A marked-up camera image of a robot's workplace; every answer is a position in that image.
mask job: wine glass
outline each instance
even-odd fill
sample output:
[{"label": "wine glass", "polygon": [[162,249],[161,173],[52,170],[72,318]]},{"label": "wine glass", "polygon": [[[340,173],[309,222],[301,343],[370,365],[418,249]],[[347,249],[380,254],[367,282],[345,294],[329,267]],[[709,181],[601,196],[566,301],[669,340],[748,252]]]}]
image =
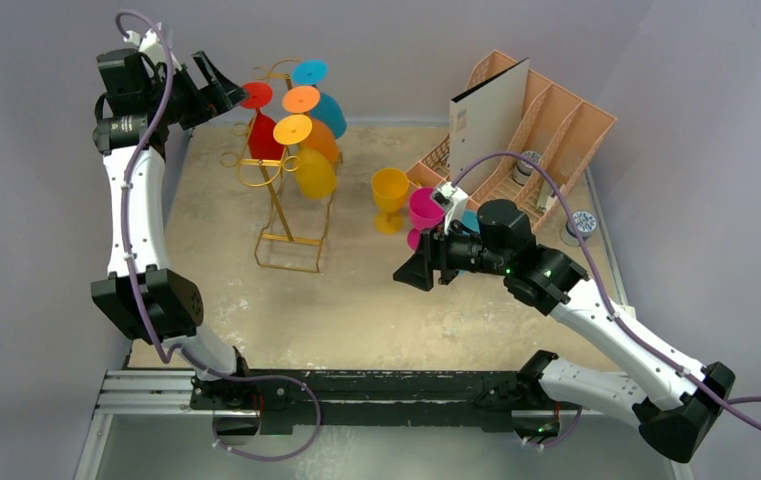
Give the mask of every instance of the wine glass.
[{"label": "wine glass", "polygon": [[[318,84],[327,76],[328,67],[322,60],[312,59],[299,63],[292,71],[292,80],[297,85],[312,85],[318,88]],[[333,132],[333,138],[340,138],[348,129],[348,122],[339,102],[330,95],[320,92],[321,98],[309,115],[324,122]]]},{"label": "wine glass", "polygon": [[[306,113],[318,105],[321,93],[310,86],[295,87],[283,96],[283,108],[289,113]],[[312,129],[301,145],[317,150],[331,164],[339,162],[339,146],[330,128],[317,118],[311,118]]]},{"label": "wine glass", "polygon": [[262,113],[262,107],[268,105],[274,92],[267,83],[249,82],[242,86],[248,97],[239,105],[254,110],[253,119],[248,126],[250,135],[247,139],[251,158],[259,160],[279,160],[283,158],[283,145],[274,139],[274,120]]},{"label": "wine glass", "polygon": [[418,248],[421,231],[435,227],[445,218],[445,210],[433,201],[432,195],[433,188],[423,187],[409,198],[409,219],[413,229],[407,234],[407,244],[413,250]]},{"label": "wine glass", "polygon": [[298,145],[297,154],[294,156],[295,166],[289,171],[294,173],[301,194],[317,200],[330,195],[336,189],[336,172],[323,154],[304,145],[304,140],[309,137],[311,131],[312,120],[309,117],[289,115],[277,122],[274,138],[281,145]]},{"label": "wine glass", "polygon": [[384,168],[371,178],[371,193],[380,213],[374,217],[374,228],[385,234],[397,233],[403,227],[400,209],[406,203],[409,179],[397,168]]}]

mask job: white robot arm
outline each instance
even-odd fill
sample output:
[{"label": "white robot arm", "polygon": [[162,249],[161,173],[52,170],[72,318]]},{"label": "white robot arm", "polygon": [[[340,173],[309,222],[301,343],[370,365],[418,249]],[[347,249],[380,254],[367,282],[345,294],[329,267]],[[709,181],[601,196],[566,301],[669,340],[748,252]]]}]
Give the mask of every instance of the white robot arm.
[{"label": "white robot arm", "polygon": [[[131,48],[97,57],[106,93],[95,107],[94,141],[103,154],[109,180],[113,234],[107,278],[92,283],[92,299],[127,337],[150,342],[131,291],[125,251],[132,251],[138,288],[162,344],[178,349],[181,356],[192,356],[198,365],[205,365],[207,368],[195,367],[203,381],[218,378],[207,370],[236,374],[242,370],[241,356],[203,323],[203,303],[197,286],[171,270],[165,247],[161,193],[168,126],[179,123],[184,129],[194,127],[232,109],[246,93],[221,75],[203,52],[193,55],[208,83],[198,89],[185,65],[171,53],[174,66],[171,100],[147,147],[134,160],[129,181],[125,181],[125,170],[162,96],[166,56],[153,30],[144,36],[128,31],[124,40]],[[112,110],[112,116],[107,118],[103,117],[104,103]],[[127,249],[122,245],[121,234],[125,189],[129,192],[131,244]]]},{"label": "white robot arm", "polygon": [[733,372],[721,363],[704,365],[678,351],[616,307],[619,325],[586,271],[564,253],[537,245],[528,217],[513,202],[483,204],[477,212],[478,234],[466,231],[459,221],[468,200],[461,189],[445,183],[435,189],[433,198],[449,220],[442,229],[422,232],[415,254],[393,278],[428,291],[434,270],[439,271],[442,285],[453,281],[460,270],[504,277],[504,285],[517,300],[582,335],[624,372],[599,372],[539,351],[520,372],[534,400],[570,402],[618,418],[638,427],[663,455],[688,461],[721,408],[625,328],[723,398],[733,386]]}]

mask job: small container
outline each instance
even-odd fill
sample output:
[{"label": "small container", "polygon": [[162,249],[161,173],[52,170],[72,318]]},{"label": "small container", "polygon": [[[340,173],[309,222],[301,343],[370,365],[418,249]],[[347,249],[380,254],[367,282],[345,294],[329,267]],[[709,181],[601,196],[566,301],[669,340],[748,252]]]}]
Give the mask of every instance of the small container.
[{"label": "small container", "polygon": [[[537,165],[539,164],[539,160],[542,159],[542,155],[540,155],[539,152],[534,152],[533,150],[521,152],[521,154],[529,158]],[[533,175],[533,168],[525,163],[524,160],[516,160],[515,170],[513,170],[513,181],[519,185],[524,185],[528,180],[530,180],[530,175]]]},{"label": "small container", "polygon": [[[592,215],[589,212],[580,210],[574,212],[574,215],[572,215],[571,218],[573,218],[574,223],[577,224],[577,230],[580,232],[580,236],[583,237],[583,240],[592,236],[598,228],[598,220],[595,218],[595,215]],[[568,221],[566,221],[565,228],[560,232],[560,238],[566,243],[566,245],[572,247],[580,246],[580,242],[578,242],[577,237],[574,236],[574,231],[571,229],[571,225]]]}]

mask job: gold metal rack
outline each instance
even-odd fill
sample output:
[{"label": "gold metal rack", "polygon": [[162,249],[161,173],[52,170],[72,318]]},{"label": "gold metal rack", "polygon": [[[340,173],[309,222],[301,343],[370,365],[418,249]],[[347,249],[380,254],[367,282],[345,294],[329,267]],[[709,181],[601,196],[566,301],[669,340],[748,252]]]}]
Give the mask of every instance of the gold metal rack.
[{"label": "gold metal rack", "polygon": [[[275,69],[284,64],[284,63],[290,63],[290,62],[300,62],[301,60],[296,58],[286,58],[283,60],[280,60],[279,62],[272,65],[270,68],[267,67],[254,67],[254,80],[256,81],[264,81],[265,83],[270,83],[271,79],[282,79],[286,83],[286,87],[291,90],[292,89],[292,79],[291,75],[288,73],[283,72],[276,72]],[[245,155],[248,153],[248,140],[250,139],[251,132],[253,131],[253,124],[254,121],[251,120],[250,123],[245,124],[244,122],[237,123],[236,126],[233,128],[233,135],[239,138],[243,138],[242,142],[242,148],[239,153],[236,152],[224,152],[222,156],[231,156],[235,159],[232,163],[225,163],[224,160],[221,160],[221,165],[226,168],[236,168],[236,176],[238,177],[239,181],[247,185],[251,188],[260,188],[260,187],[266,187],[268,189],[268,194],[270,196],[269,201],[269,212],[268,212],[268,223],[265,224],[264,227],[262,227],[259,230],[259,235],[256,239],[256,246],[254,246],[253,249],[253,256],[256,259],[257,265],[260,267],[268,267],[268,268],[278,268],[281,270],[291,270],[295,272],[308,272],[308,273],[321,273],[321,252],[324,249],[324,240],[327,238],[327,232],[330,227],[330,208],[333,205],[333,200],[336,198],[336,191],[334,190],[333,193],[330,194],[329,199],[327,200],[327,204],[325,206],[325,214],[324,214],[324,231],[321,234],[319,238],[306,238],[306,237],[297,237],[292,233],[292,229],[289,226],[289,222],[286,220],[286,214],[283,211],[283,205],[281,203],[281,195],[283,192],[283,185],[285,183],[285,172],[293,172],[297,168],[295,167],[289,167],[288,162],[292,161],[294,163],[295,160],[297,160],[297,157],[294,155],[291,155],[291,150],[289,147],[286,147],[283,150],[283,157],[280,159],[256,159],[256,158],[246,158]],[[336,173],[338,173],[339,165],[342,163],[342,156],[339,155],[339,159],[336,162],[336,164],[333,166],[333,169]],[[242,166],[256,166],[259,168],[260,174],[262,174],[263,182],[262,183],[251,183],[249,182],[244,176],[242,175]],[[271,173],[268,171],[268,168],[276,168],[277,170],[274,172],[274,175],[272,176]],[[276,225],[275,220],[279,219],[280,224],[283,226],[283,232],[285,235],[280,235],[273,233],[273,227]],[[310,246],[315,248],[315,264],[314,268],[304,268],[304,267],[295,267],[291,264],[288,265],[282,265],[277,263],[271,263],[267,261],[263,261],[260,259],[259,249],[262,247],[263,240],[267,240],[269,242],[281,242],[281,243],[287,243],[287,244],[293,244],[293,245],[303,245],[303,246]]]}]

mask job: beige tabletop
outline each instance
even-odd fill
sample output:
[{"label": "beige tabletop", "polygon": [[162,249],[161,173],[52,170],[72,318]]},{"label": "beige tabletop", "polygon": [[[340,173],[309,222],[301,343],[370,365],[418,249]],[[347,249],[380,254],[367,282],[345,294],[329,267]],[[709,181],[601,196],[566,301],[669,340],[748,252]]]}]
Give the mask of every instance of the beige tabletop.
[{"label": "beige tabletop", "polygon": [[[406,170],[446,129],[351,127],[339,140],[344,163],[321,274],[256,264],[253,250],[268,220],[269,196],[265,188],[242,185],[235,168],[221,165],[230,160],[223,152],[239,148],[230,132],[227,126],[196,129],[166,237],[173,269],[201,290],[205,321],[241,350],[251,368],[516,370],[546,349],[587,367],[617,370],[585,339],[514,300],[499,277],[465,273],[429,293],[392,281],[412,254],[409,223],[395,235],[375,231],[371,176],[383,167]],[[254,169],[247,171],[259,180]],[[320,235],[324,201],[302,198],[288,177],[282,196],[293,234]],[[585,181],[569,202],[573,210],[592,211]],[[580,249],[559,239],[565,219],[562,212],[552,215],[538,240],[587,267]],[[601,235],[593,235],[589,246],[613,295]],[[306,247],[262,251],[283,264],[312,264]],[[161,364],[149,345],[136,341],[129,366]],[[186,365],[175,359],[171,367]]]}]

